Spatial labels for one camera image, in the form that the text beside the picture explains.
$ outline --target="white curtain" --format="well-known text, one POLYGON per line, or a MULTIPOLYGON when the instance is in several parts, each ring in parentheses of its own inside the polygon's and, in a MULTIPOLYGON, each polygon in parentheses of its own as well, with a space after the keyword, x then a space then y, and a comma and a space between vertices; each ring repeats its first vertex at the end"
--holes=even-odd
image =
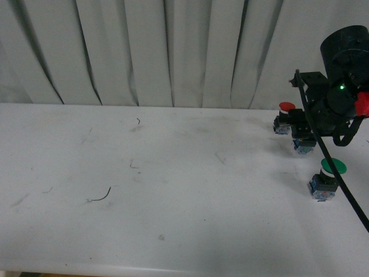
POLYGON ((275 109, 367 0, 0 0, 0 102, 275 109))

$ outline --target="black cable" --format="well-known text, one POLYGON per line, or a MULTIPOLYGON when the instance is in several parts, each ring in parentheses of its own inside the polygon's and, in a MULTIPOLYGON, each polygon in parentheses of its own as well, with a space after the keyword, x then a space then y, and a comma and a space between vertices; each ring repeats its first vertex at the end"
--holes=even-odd
POLYGON ((368 219, 368 217, 365 215, 365 213, 363 212, 363 210, 360 207, 359 203, 357 203, 356 199, 354 198, 354 196, 352 195, 352 193, 348 189, 345 181, 342 179, 340 173, 338 172, 336 166, 334 165, 334 162, 333 162, 332 157, 330 156, 330 154, 328 152, 328 149, 326 148, 326 146, 325 146, 325 144, 322 140, 321 135, 319 134, 319 131, 318 131, 317 127, 315 126, 314 120, 313 120, 313 118, 310 114, 310 110, 309 110, 308 105, 307 105, 304 86, 303 86, 303 82, 302 82, 302 79, 301 79, 300 71, 298 69, 296 70, 296 81, 297 81, 297 85, 298 85, 298 88, 299 88, 299 91, 300 91, 302 105, 303 105, 304 110, 305 110, 305 116, 306 116, 307 122, 309 123, 310 128, 311 128, 311 130, 314 134, 314 137, 315 137, 317 143, 319 144, 319 146, 320 146, 320 148, 323 152, 323 155, 326 158, 326 160, 328 162, 328 165, 329 165, 330 169, 332 170, 333 175, 336 178, 340 188, 344 192, 347 200, 351 204, 353 210, 356 212, 356 214, 359 217, 359 219, 361 220, 362 224, 364 225, 364 227, 369 232, 369 219, 368 219))

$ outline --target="wire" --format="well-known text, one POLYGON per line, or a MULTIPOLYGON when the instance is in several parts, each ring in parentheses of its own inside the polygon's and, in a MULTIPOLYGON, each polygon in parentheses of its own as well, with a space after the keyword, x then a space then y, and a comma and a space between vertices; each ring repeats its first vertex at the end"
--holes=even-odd
POLYGON ((319 131, 318 131, 317 127, 315 126, 314 120, 313 120, 313 118, 310 114, 310 110, 309 110, 308 105, 307 105, 305 90, 304 90, 303 82, 302 82, 302 79, 301 79, 300 71, 298 69, 296 70, 295 75, 296 75, 296 81, 297 81, 297 85, 298 85, 300 95, 301 95, 302 104, 303 104, 303 107, 304 107, 304 110, 305 110, 305 116, 306 116, 307 122, 309 123, 310 128, 311 128, 311 130, 314 134, 314 137, 315 137, 317 143, 319 144, 319 146, 320 146, 320 148, 323 152, 323 155, 326 158, 326 160, 328 162, 328 165, 329 165, 330 169, 332 170, 333 175, 336 178, 339 186, 341 187, 342 191, 344 192, 347 200, 351 204, 353 210, 356 212, 357 216, 361 220, 364 227, 369 232, 369 219, 368 219, 368 217, 365 215, 365 213, 363 212, 363 210, 360 207, 359 203, 357 203, 356 199, 354 198, 354 196, 352 195, 352 193, 348 189, 345 181, 342 179, 342 176, 340 175, 340 173, 338 172, 336 166, 334 165, 332 157, 330 156, 330 154, 328 152, 328 149, 325 146, 325 144, 322 140, 322 137, 319 134, 319 131))
POLYGON ((100 199, 92 199, 92 200, 89 200, 89 202, 91 202, 91 201, 100 201, 100 200, 105 199, 109 195, 110 190, 111 190, 111 187, 109 188, 108 193, 103 198, 100 198, 100 199))

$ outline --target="stain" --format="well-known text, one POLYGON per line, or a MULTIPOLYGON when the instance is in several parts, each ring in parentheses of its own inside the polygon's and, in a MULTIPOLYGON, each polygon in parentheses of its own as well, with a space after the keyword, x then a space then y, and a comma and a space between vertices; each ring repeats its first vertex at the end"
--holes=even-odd
POLYGON ((180 137, 185 137, 185 138, 192 138, 193 135, 190 134, 189 132, 187 131, 177 131, 177 130, 173 130, 173 133, 177 136, 180 136, 180 137))
POLYGON ((136 131, 141 130, 142 128, 143 128, 143 126, 142 126, 142 125, 141 125, 141 126, 137 126, 137 127, 135 127, 135 128, 130 129, 130 132, 134 133, 134 132, 136 132, 136 131))
POLYGON ((29 193, 27 193, 25 196, 23 196, 22 198, 20 198, 17 202, 15 202, 12 207, 18 206, 19 204, 21 204, 27 197, 29 196, 29 193))
POLYGON ((43 193, 49 193, 49 192, 51 192, 51 190, 52 190, 53 188, 54 188, 54 187, 52 186, 48 191, 43 192, 43 193))
POLYGON ((110 208, 110 207, 112 207, 114 205, 114 203, 113 202, 108 202, 108 204, 105 206, 105 208, 110 208))
POLYGON ((220 156, 219 156, 219 154, 218 153, 214 153, 214 155, 215 155, 215 157, 217 157, 218 158, 218 160, 219 160, 219 162, 221 162, 222 164, 225 164, 225 158, 221 158, 220 156))
POLYGON ((205 129, 205 128, 195 128, 196 132, 198 133, 209 133, 210 130, 205 129))

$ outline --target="scuff mark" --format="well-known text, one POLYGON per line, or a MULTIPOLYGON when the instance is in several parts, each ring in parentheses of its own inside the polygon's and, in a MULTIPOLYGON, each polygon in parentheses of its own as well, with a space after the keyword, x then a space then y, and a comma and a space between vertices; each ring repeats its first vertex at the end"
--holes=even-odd
POLYGON ((135 127, 135 128, 133 128, 133 129, 130 129, 130 131, 132 132, 132 133, 134 133, 134 132, 136 132, 136 131, 139 131, 139 130, 141 130, 142 129, 142 125, 141 126, 137 126, 137 127, 135 127))
POLYGON ((53 188, 54 188, 54 187, 52 186, 48 191, 43 192, 43 193, 49 193, 49 192, 51 192, 51 190, 52 190, 53 188))
POLYGON ((22 198, 20 198, 17 202, 15 202, 12 207, 18 206, 19 204, 21 204, 27 197, 29 196, 29 193, 27 193, 25 196, 23 196, 22 198))
POLYGON ((218 153, 214 153, 214 155, 215 155, 215 157, 217 157, 217 158, 218 158, 219 162, 221 162, 222 164, 224 164, 224 165, 225 165, 225 158, 224 158, 224 159, 222 159, 221 157, 219 157, 218 153))
POLYGON ((129 167, 130 167, 131 169, 139 169, 139 167, 132 166, 132 163, 133 163, 133 159, 131 159, 131 163, 130 163, 130 165, 129 165, 129 167))

